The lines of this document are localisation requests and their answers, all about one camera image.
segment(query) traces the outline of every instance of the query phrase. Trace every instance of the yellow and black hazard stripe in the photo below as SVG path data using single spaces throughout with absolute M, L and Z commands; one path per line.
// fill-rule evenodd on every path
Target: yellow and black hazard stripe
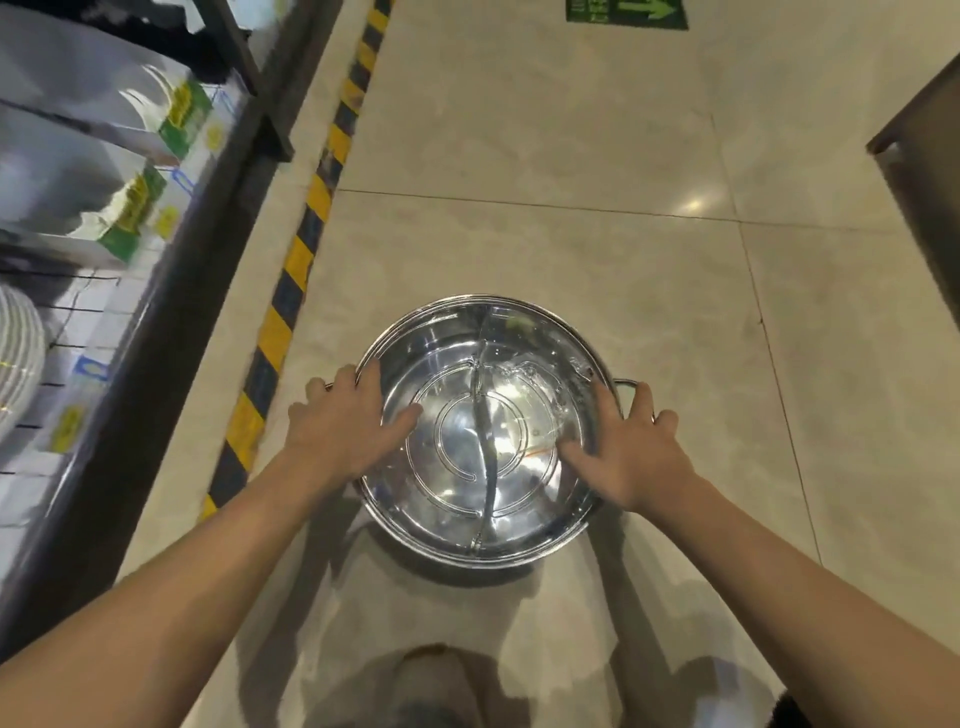
M 307 192 L 300 227 L 290 243 L 274 297 L 260 326 L 243 391 L 230 415 L 227 436 L 204 499 L 201 518 L 216 513 L 218 508 L 236 496 L 247 484 L 253 468 L 283 369 L 283 360 L 290 349 L 294 326 L 306 295 L 310 270 L 320 248 L 320 238 L 330 215 L 334 191 L 347 163 L 357 117 L 370 87 L 376 55 L 380 51 L 394 2 L 375 0 L 367 15 L 367 25 L 344 80 L 340 104 L 330 125 L 320 164 Z

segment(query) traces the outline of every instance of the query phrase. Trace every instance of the green label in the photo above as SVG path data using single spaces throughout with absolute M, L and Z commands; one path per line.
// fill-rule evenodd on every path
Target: green label
M 150 164 L 127 190 L 120 218 L 100 238 L 100 244 L 119 260 L 129 263 L 140 243 L 140 225 L 147 219 L 167 181 Z
M 174 90 L 170 112 L 160 125 L 159 134 L 177 159 L 183 161 L 186 157 L 211 108 L 210 97 L 193 77 Z
M 688 28 L 681 0 L 566 0 L 566 19 L 677 31 Z

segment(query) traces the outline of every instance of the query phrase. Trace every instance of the left hand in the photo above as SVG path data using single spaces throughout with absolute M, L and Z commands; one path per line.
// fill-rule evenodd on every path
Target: left hand
M 400 447 L 413 431 L 423 408 L 411 404 L 388 425 L 381 425 L 383 395 L 380 392 L 380 362 L 374 360 L 356 382 L 356 367 L 337 371 L 333 388 L 310 379 L 306 404 L 290 406 L 290 428 L 284 447 L 289 459 L 305 464 L 319 478 L 323 491 L 355 480 L 387 453 Z

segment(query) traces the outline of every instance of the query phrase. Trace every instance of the hand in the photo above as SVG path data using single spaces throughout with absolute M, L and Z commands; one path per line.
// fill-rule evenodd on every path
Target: hand
M 423 408 L 411 404 L 394 421 L 381 425 L 383 395 L 380 362 L 364 369 L 359 384 L 356 367 L 337 371 L 327 391 L 320 378 L 306 385 L 306 404 L 290 405 L 290 429 L 284 447 L 289 460 L 307 464 L 321 474 L 325 490 L 339 488 L 363 475 L 388 452 L 400 447 L 417 424 Z
M 654 419 L 654 395 L 642 382 L 626 420 L 613 392 L 596 380 L 593 391 L 600 419 L 598 454 L 587 455 L 579 443 L 561 442 L 560 455 L 604 499 L 652 518 L 665 500 L 697 479 L 677 443 L 680 418 L 665 409 Z

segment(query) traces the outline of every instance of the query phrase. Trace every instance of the green exit sign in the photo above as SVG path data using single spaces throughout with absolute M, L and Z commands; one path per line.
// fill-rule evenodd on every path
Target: green exit sign
M 689 27 L 681 0 L 566 0 L 566 19 L 675 31 Z

